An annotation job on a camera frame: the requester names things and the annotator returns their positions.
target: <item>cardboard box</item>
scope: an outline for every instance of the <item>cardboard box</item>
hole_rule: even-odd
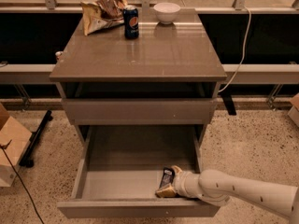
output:
[[[292,103],[292,108],[290,109],[288,116],[299,127],[299,93],[293,96],[290,102]]]
[[[11,140],[5,152],[17,171],[20,169],[21,157],[29,146],[31,134],[23,125],[12,118],[0,104],[0,144],[6,145]],[[16,174],[7,157],[0,149],[0,187],[10,187],[15,177]]]

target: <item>gray cabinet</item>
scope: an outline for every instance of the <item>gray cabinet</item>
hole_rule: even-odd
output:
[[[200,145],[226,75],[197,14],[159,24],[139,15],[140,36],[123,27],[84,36],[81,24],[50,75],[84,145],[67,217],[213,217],[218,207],[159,199],[163,168],[200,172]]]

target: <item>black can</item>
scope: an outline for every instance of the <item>black can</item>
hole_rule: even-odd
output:
[[[138,10],[132,5],[128,5],[123,10],[124,35],[128,39],[139,37]]]

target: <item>brown bag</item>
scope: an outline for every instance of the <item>brown bag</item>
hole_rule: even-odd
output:
[[[127,0],[81,2],[84,34],[123,24],[122,11],[127,5]]]

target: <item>bowl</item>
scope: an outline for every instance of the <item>bowl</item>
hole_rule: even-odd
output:
[[[155,10],[157,19],[162,24],[172,23],[180,11],[180,6],[173,3],[160,3],[156,4],[153,9]]]

